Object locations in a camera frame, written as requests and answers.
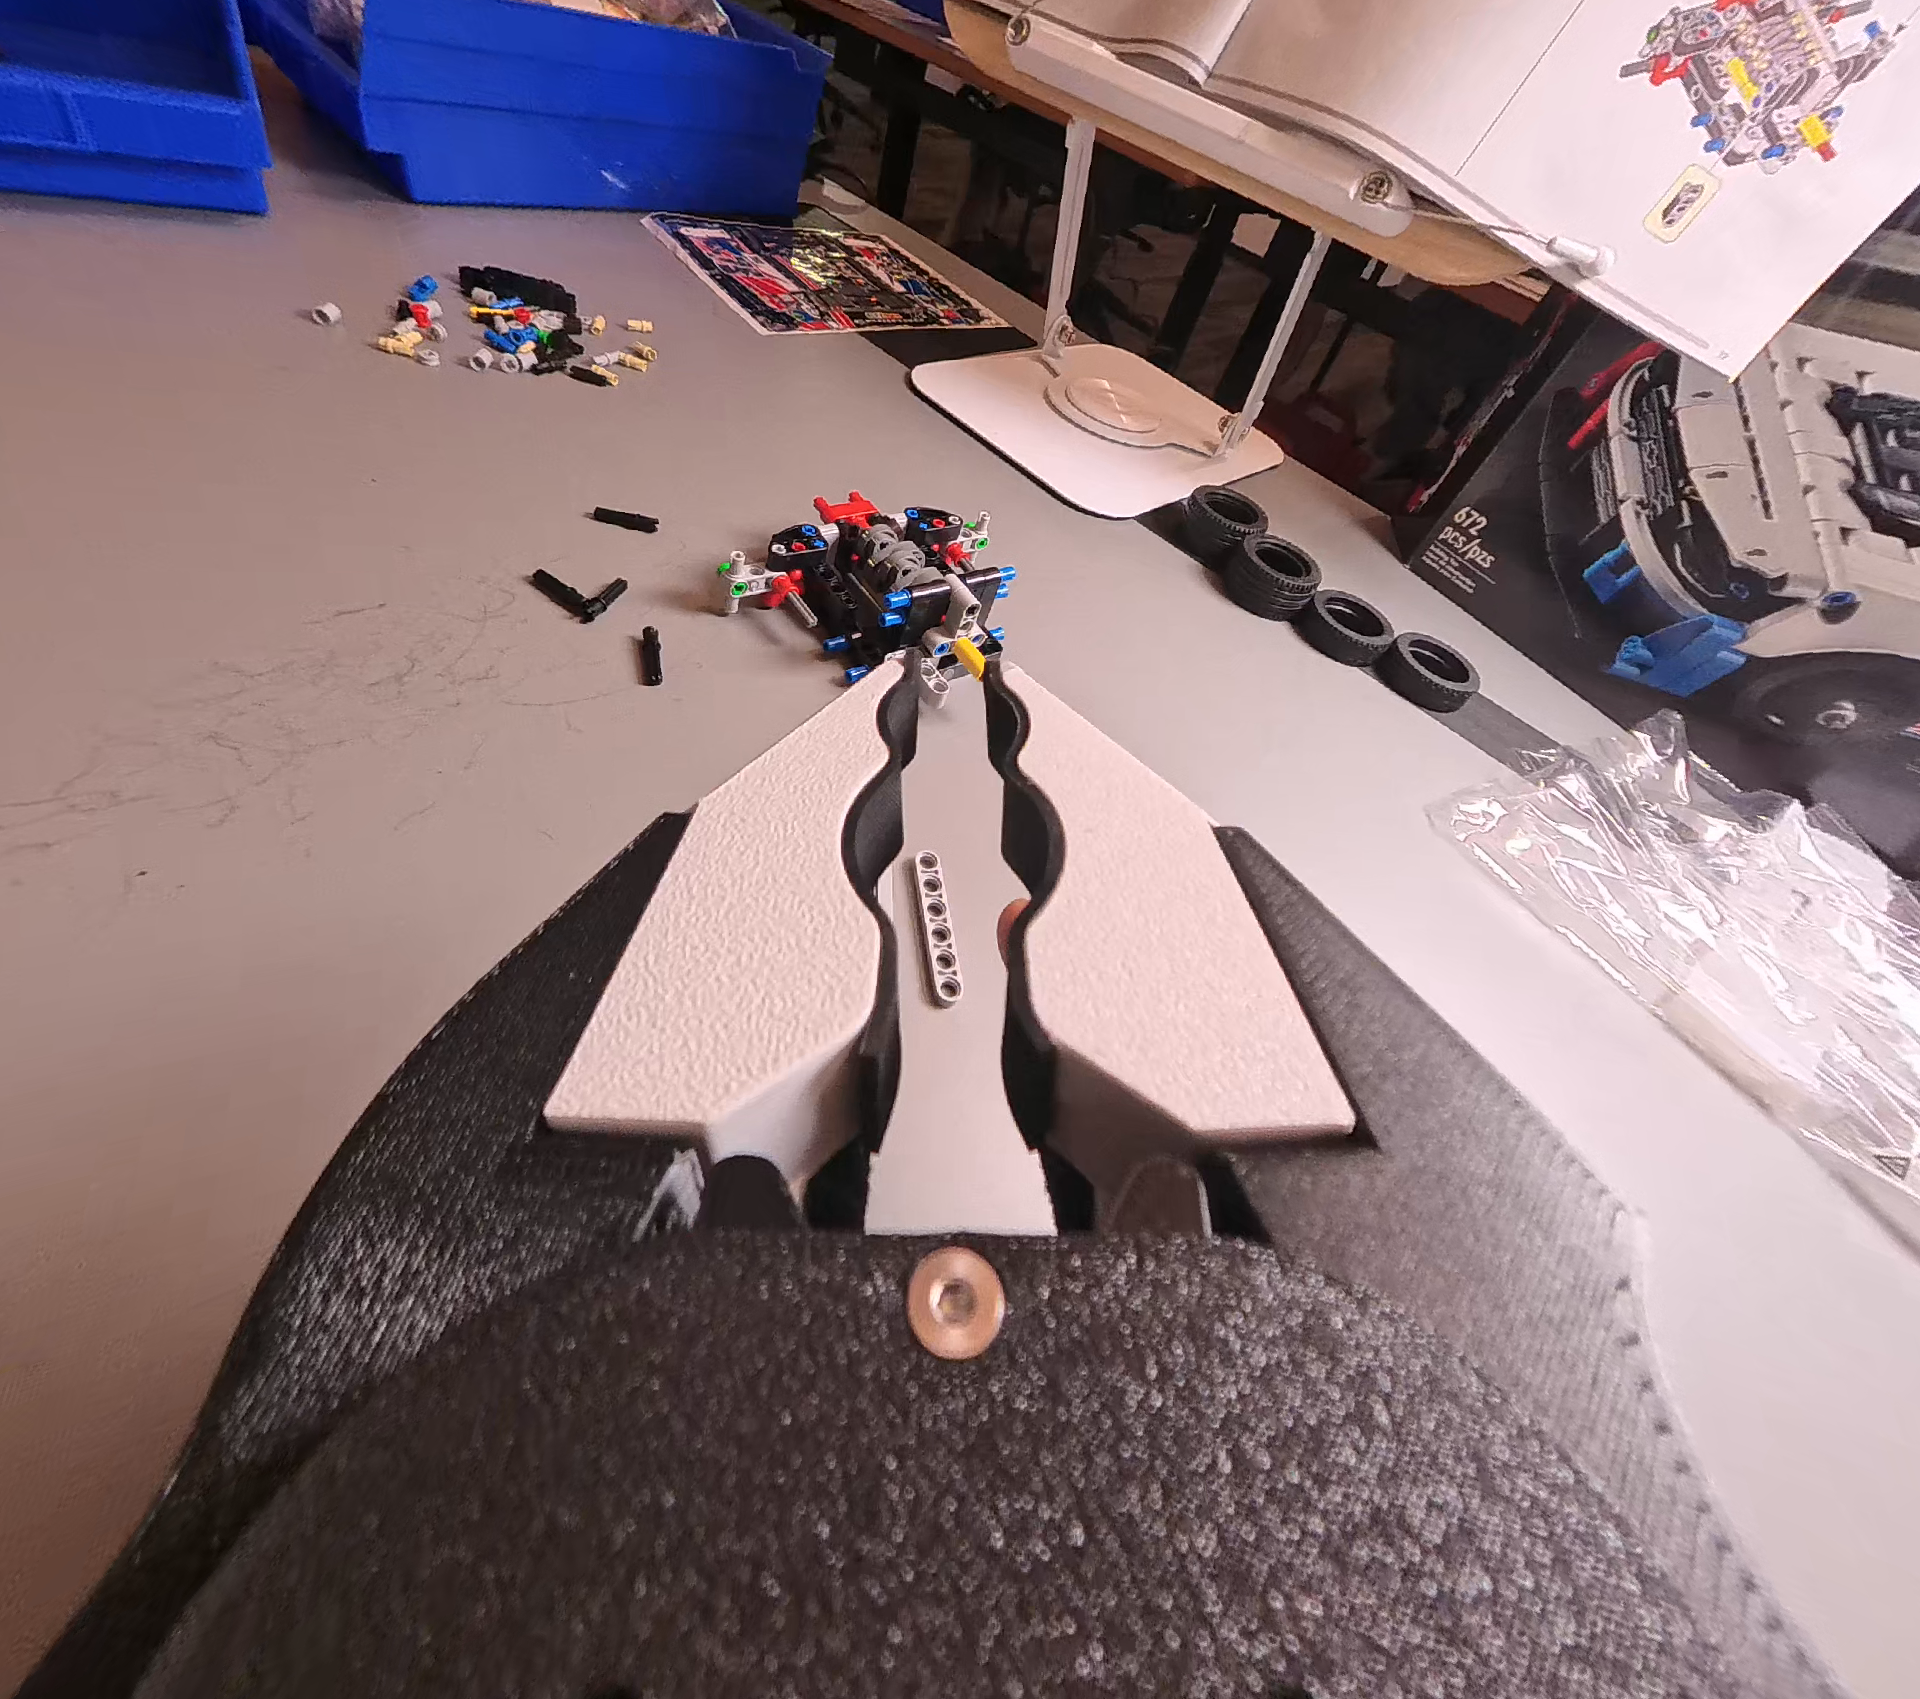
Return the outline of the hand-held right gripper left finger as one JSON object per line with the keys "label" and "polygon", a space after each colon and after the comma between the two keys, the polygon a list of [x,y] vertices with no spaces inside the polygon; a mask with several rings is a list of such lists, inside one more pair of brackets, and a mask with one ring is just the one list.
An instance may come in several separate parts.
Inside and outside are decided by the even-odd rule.
{"label": "hand-held right gripper left finger", "polygon": [[754,1156],[795,1184],[880,1150],[900,1084],[880,884],[918,712],[886,660],[683,816],[542,1108],[552,1130]]}

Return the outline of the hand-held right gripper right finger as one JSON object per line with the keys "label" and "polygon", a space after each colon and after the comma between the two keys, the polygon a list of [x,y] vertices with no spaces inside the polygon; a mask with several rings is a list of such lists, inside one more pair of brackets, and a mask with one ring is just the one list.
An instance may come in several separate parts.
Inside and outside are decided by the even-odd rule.
{"label": "hand-held right gripper right finger", "polygon": [[979,688],[1002,856],[1029,900],[1002,1042],[1020,1136],[1097,1198],[1156,1160],[1356,1136],[1205,810],[1017,666]]}

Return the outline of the grey lego beam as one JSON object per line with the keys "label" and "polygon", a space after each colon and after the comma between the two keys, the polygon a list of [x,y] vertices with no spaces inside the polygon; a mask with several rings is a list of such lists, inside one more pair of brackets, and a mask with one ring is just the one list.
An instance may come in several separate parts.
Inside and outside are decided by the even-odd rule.
{"label": "grey lego beam", "polygon": [[966,988],[940,856],[931,850],[914,852],[904,882],[914,908],[928,1000],[937,1010],[953,1008]]}

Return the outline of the partly built lego model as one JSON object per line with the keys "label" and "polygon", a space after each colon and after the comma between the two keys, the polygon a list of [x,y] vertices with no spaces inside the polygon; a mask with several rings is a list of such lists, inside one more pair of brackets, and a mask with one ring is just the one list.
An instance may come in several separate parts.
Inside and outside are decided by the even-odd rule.
{"label": "partly built lego model", "polygon": [[958,680],[985,678],[1006,654],[992,620],[1016,570],[989,558],[989,520],[947,508],[883,512],[860,492],[817,496],[760,558],[733,550],[715,566],[715,608],[786,612],[846,686],[898,658],[923,702],[940,706]]}

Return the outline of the pile of small lego pieces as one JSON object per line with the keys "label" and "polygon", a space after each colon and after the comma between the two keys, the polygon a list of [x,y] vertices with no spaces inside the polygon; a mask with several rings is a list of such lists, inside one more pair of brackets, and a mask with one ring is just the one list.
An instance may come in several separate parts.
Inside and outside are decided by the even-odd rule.
{"label": "pile of small lego pieces", "polygon": [[474,372],[612,390],[657,366],[652,336],[645,320],[583,312],[556,280],[479,266],[457,268],[450,282],[432,272],[411,278],[367,344],[390,360],[443,368],[466,338]]}

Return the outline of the lego sticker sheet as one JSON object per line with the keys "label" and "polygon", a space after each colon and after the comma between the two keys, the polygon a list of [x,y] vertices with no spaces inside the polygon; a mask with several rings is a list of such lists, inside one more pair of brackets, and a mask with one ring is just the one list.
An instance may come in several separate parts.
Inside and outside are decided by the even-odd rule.
{"label": "lego sticker sheet", "polygon": [[669,214],[644,216],[642,226],[761,336],[1006,328],[977,298],[877,234]]}

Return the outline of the lego set box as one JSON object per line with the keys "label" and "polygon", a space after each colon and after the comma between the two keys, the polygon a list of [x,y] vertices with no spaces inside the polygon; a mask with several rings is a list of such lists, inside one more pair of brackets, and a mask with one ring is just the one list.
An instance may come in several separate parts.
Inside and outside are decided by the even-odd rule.
{"label": "lego set box", "polygon": [[1918,868],[1915,198],[1724,378],[1556,292],[1402,560],[1624,726]]}

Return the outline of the black rubber tyre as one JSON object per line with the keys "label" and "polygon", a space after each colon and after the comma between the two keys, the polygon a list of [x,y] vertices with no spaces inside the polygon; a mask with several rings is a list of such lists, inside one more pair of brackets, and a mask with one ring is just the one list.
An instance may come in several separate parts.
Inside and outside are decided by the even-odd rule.
{"label": "black rubber tyre", "polygon": [[1356,670],[1377,668],[1395,640],[1393,626],[1377,608],[1334,588],[1314,592],[1292,624],[1319,656]]}
{"label": "black rubber tyre", "polygon": [[1264,508],[1234,486],[1194,488],[1177,510],[1187,554],[1209,568],[1223,566],[1248,542],[1269,532]]}
{"label": "black rubber tyre", "polygon": [[1473,664],[1429,634],[1397,634],[1373,668],[1382,686],[1428,714],[1451,716],[1480,696]]}
{"label": "black rubber tyre", "polygon": [[1241,540],[1219,564],[1217,578],[1235,608],[1268,622],[1301,614],[1324,584],[1319,564],[1273,534]]}

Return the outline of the empty clear plastic bags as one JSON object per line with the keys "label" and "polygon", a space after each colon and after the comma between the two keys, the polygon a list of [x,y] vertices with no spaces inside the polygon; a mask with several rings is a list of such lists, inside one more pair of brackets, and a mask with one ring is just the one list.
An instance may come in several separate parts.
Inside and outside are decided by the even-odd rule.
{"label": "empty clear plastic bags", "polygon": [[1915,892],[1832,808],[1739,790],[1663,710],[1425,814],[1915,1249]]}

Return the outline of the white book stand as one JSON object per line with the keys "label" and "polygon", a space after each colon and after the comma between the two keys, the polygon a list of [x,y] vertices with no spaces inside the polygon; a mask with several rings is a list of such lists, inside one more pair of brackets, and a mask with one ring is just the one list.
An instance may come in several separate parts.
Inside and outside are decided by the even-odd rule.
{"label": "white book stand", "polygon": [[[943,0],[943,8],[976,68],[1012,74],[1023,98],[1066,104],[1066,166],[1042,338],[1022,352],[914,368],[911,388],[1050,494],[1102,518],[1156,512],[1199,484],[1277,466],[1284,454],[1256,440],[1256,422],[1292,330],[1337,234],[1411,236],[1423,212],[1403,178],[1324,134],[1264,124],[1146,72],[1027,8],[997,14],[979,0]],[[1102,136],[1123,152],[1163,152],[1180,170],[1309,230],[1307,256],[1234,410],[1138,354],[1076,332],[1067,304]]]}

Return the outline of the blue storage bin with bags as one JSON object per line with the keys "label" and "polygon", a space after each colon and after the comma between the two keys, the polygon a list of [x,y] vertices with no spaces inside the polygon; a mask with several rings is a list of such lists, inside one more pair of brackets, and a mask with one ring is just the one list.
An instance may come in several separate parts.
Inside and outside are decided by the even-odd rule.
{"label": "blue storage bin with bags", "polygon": [[709,36],[510,0],[367,0],[354,58],[307,0],[238,0],[300,100],[427,206],[786,220],[832,64],[722,2]]}

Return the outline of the wooden background table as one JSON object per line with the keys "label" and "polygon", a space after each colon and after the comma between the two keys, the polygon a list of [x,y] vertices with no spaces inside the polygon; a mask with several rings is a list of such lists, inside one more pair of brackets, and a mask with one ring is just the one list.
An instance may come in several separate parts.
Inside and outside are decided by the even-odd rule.
{"label": "wooden background table", "polygon": [[1529,270],[1500,242],[1453,222],[1416,220],[1402,234],[1382,234],[1346,224],[1271,184],[1235,176],[1219,162],[1177,150],[1163,136],[1096,110],[1090,102],[1064,100],[1022,76],[1006,50],[995,18],[963,2],[947,8],[951,32],[929,28],[890,0],[789,0],[833,36],[860,36],[874,54],[867,86],[883,106],[877,208],[900,218],[914,172],[920,126],[940,118],[953,132],[988,138],[997,116],[961,104],[956,94],[928,86],[940,72],[956,88],[988,94],[997,106],[1067,128],[1073,118],[1091,124],[1100,148],[1123,156],[1166,182],[1209,188],[1217,196],[1197,238],[1191,262],[1168,308],[1162,344],[1181,352],[1234,242],[1240,214],[1261,212],[1325,234],[1334,244],[1366,254],[1382,268],[1403,272],[1429,286],[1510,322],[1524,322],[1549,292],[1543,272]]}

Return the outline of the empty blue storage bin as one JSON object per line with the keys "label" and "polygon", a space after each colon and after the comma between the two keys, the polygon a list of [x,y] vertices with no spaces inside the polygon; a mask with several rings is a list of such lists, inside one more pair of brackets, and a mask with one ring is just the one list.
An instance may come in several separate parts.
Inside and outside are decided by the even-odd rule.
{"label": "empty blue storage bin", "polygon": [[235,0],[2,0],[8,194],[269,210]]}

